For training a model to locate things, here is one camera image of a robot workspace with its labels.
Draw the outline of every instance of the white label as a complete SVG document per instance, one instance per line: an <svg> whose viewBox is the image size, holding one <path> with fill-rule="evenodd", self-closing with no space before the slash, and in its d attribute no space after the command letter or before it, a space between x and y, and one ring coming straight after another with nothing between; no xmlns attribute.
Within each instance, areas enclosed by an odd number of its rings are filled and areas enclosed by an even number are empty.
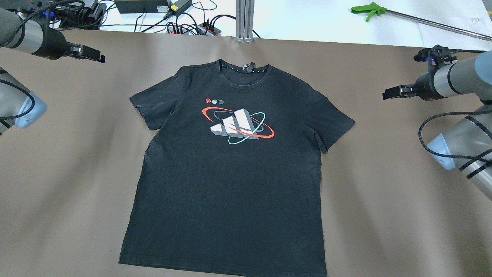
<svg viewBox="0 0 492 277"><path fill-rule="evenodd" d="M158 12L168 12L169 7L168 6L157 6L157 11Z"/></svg>

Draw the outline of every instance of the short sleeve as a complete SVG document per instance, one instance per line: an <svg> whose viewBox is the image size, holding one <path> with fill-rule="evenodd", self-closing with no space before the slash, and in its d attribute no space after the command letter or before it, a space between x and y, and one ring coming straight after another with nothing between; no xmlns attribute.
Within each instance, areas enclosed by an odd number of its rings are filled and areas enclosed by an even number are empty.
<svg viewBox="0 0 492 277"><path fill-rule="evenodd" d="M174 76L130 97L150 130L160 129L164 124L182 97L187 82L187 68L182 67Z"/></svg>
<svg viewBox="0 0 492 277"><path fill-rule="evenodd" d="M321 152L327 153L328 149L352 128L355 121L309 85L303 97L307 101L304 122L313 131Z"/></svg>

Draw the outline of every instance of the metal rod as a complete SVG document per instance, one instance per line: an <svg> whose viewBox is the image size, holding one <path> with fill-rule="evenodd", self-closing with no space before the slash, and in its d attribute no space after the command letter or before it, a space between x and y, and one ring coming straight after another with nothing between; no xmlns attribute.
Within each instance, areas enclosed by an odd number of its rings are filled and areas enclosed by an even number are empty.
<svg viewBox="0 0 492 277"><path fill-rule="evenodd" d="M406 18L408 20L416 21L416 22L419 22L419 23L422 23L422 24L426 24L426 25L429 25L429 26L433 26L433 27L437 27L437 28L440 28L440 29L443 29L443 30L452 31L452 32L455 32L455 33L459 33L459 34L467 35L467 36L472 36L472 37L476 37L476 38L487 40L487 41L492 41L492 36L483 35L483 34L475 33L475 32L468 31L468 30L463 30L463 29L460 29L460 28L457 28L457 27L445 25L445 24L434 22L434 21L430 21L430 20L427 20L427 19L423 19L423 18L411 16L411 15L404 14L404 13L399 13L397 11L386 10L386 13L394 14L396 16L400 16L400 17Z"/></svg>

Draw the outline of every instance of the shirt hem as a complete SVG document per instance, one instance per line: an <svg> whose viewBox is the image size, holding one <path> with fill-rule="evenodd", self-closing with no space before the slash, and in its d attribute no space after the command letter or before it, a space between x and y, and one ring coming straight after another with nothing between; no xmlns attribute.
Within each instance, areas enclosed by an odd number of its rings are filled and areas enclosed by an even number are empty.
<svg viewBox="0 0 492 277"><path fill-rule="evenodd" d="M218 263L212 261L197 261L171 257L121 255L119 263L134 266L167 268L175 270L228 274L246 277L327 277L326 273L281 272L234 264Z"/></svg>

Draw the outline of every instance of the crew neckline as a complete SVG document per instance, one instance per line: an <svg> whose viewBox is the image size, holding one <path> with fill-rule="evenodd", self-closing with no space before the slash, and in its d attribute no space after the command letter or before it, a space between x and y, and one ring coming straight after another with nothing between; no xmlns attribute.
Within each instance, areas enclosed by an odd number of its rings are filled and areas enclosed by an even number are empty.
<svg viewBox="0 0 492 277"><path fill-rule="evenodd" d="M219 75L219 78L224 83L226 83L228 86L233 87L233 88L237 88L237 89L251 89L251 88L255 88L255 87L261 85L270 76L272 69L273 69L273 67L271 65L266 65L266 66L260 67L260 68L253 68L253 72L249 73L249 74L256 74L256 73L265 72L265 75L260 80L258 80L257 82L255 82L253 84L238 85L238 84L231 82L229 79L227 79L227 77L224 76L224 74L222 73L222 70L221 70L222 67L225 69L230 69L230 70L236 71L237 74L244 74L244 73L240 73L240 71L243 69L243 66L236 66L236 65L230 64L230 63L224 61L223 59L218 59L215 61L215 69L217 71L217 74Z"/></svg>

